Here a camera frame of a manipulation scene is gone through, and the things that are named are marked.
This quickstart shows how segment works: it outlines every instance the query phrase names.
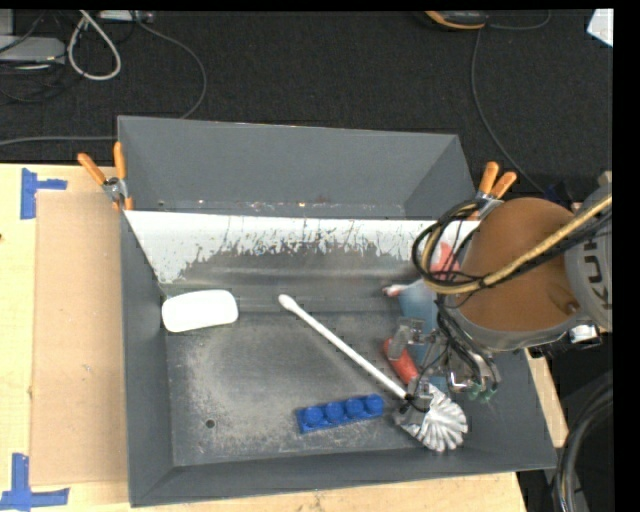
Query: blue toy block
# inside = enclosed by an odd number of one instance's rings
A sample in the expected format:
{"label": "blue toy block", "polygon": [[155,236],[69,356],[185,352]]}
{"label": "blue toy block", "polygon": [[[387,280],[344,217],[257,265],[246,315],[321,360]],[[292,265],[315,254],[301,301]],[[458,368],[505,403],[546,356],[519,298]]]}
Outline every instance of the blue toy block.
{"label": "blue toy block", "polygon": [[329,402],[296,409],[296,419],[301,434],[315,430],[334,428],[354,421],[382,416],[384,400],[375,393],[356,396],[341,402]]}

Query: blue plastic piece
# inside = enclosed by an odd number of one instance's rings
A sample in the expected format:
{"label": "blue plastic piece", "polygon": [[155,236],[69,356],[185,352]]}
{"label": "blue plastic piece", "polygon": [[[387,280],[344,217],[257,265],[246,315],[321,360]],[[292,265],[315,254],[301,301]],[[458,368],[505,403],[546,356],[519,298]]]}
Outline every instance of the blue plastic piece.
{"label": "blue plastic piece", "polygon": [[29,512],[32,507],[66,505],[69,488],[51,492],[31,492],[29,487],[29,457],[14,453],[11,460],[11,490],[3,491],[0,510]]}
{"label": "blue plastic piece", "polygon": [[298,427],[301,434],[325,428],[338,427],[354,421],[368,420],[382,416],[384,400],[375,393],[356,396],[341,402],[328,402],[302,409],[296,409]]}
{"label": "blue plastic piece", "polygon": [[20,218],[35,219],[36,217],[36,192],[40,189],[66,190],[65,180],[38,181],[38,175],[29,169],[22,169],[22,192],[20,197]]}

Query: white cable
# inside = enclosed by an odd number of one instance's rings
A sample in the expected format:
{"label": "white cable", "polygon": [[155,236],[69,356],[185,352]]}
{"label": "white cable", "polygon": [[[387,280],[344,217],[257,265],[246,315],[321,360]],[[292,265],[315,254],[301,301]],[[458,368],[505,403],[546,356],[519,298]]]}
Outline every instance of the white cable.
{"label": "white cable", "polygon": [[[82,13],[82,19],[80,20],[80,22],[76,26],[75,30],[73,31],[73,34],[71,35],[71,39],[69,40],[69,45],[67,46],[67,54],[68,54],[68,57],[69,57],[69,63],[71,64],[71,67],[76,70],[76,72],[78,74],[82,75],[85,78],[88,78],[89,80],[111,80],[112,78],[117,76],[118,73],[120,73],[120,68],[122,67],[122,62],[120,60],[120,54],[118,53],[118,50],[117,50],[115,44],[113,44],[113,41],[111,41],[111,39],[109,39],[109,36],[104,32],[104,30],[102,30],[100,25],[98,25],[98,23],[89,15],[89,13],[87,11],[82,10],[82,9],[79,9],[79,11]],[[73,49],[75,48],[76,43],[78,42],[78,36],[80,35],[80,32],[82,30],[86,30],[89,25],[92,25],[93,28],[96,30],[96,32],[98,34],[100,34],[100,37],[102,37],[102,39],[104,39],[105,43],[107,43],[107,45],[109,46],[109,48],[113,52],[113,56],[116,59],[116,67],[108,75],[91,75],[91,74],[87,73],[86,71],[81,69],[76,64],[76,61],[75,61],[75,59],[73,57]]]}

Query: blue object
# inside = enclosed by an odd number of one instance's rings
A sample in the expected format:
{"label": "blue object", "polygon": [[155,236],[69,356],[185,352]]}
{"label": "blue object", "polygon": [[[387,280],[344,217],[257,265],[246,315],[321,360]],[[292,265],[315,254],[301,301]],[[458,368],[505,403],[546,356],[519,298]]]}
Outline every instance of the blue object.
{"label": "blue object", "polygon": [[368,420],[382,416],[384,400],[380,395],[356,396],[341,402],[328,402],[302,409],[296,409],[300,433],[338,427],[354,421]]}
{"label": "blue object", "polygon": [[11,460],[11,490],[3,491],[0,510],[29,512],[32,507],[66,505],[69,488],[51,492],[31,492],[29,487],[29,457],[14,453]]}
{"label": "blue object", "polygon": [[[402,316],[424,320],[422,331],[430,333],[438,325],[437,295],[422,279],[411,283],[398,296]],[[419,365],[427,352],[427,346],[410,345],[407,347],[411,358]]]}
{"label": "blue object", "polygon": [[22,192],[20,198],[20,218],[34,219],[36,216],[36,192],[40,189],[66,190],[65,180],[49,179],[38,181],[38,175],[27,168],[22,169]]}

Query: clamp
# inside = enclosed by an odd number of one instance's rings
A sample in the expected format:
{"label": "clamp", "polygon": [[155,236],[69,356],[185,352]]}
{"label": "clamp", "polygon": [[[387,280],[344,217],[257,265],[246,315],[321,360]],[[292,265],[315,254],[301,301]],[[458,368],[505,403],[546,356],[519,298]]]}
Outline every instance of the clamp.
{"label": "clamp", "polygon": [[116,167],[116,174],[112,178],[107,179],[104,173],[86,153],[78,153],[78,162],[91,175],[94,181],[102,187],[102,190],[111,198],[116,210],[120,209],[120,204],[125,210],[133,210],[133,198],[129,194],[127,188],[127,168],[125,166],[124,155],[122,153],[122,144],[116,142],[113,145],[113,160]]}
{"label": "clamp", "polygon": [[477,212],[469,217],[469,220],[480,220],[489,215],[496,206],[502,204],[503,201],[500,198],[518,179],[518,175],[514,171],[507,171],[496,182],[499,171],[500,166],[496,162],[487,163],[476,194],[476,201],[481,206]]}

